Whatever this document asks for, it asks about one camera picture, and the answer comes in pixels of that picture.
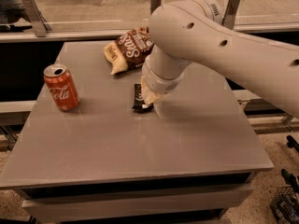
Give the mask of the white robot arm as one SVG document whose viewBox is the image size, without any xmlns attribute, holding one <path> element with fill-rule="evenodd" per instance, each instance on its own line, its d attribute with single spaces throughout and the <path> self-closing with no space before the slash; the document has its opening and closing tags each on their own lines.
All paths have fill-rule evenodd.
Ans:
<svg viewBox="0 0 299 224">
<path fill-rule="evenodd" d="M 299 118 L 299 48 L 223 27 L 215 0 L 156 8 L 149 35 L 154 47 L 142 67 L 146 103 L 172 92 L 184 69 L 200 63 Z"/>
</svg>

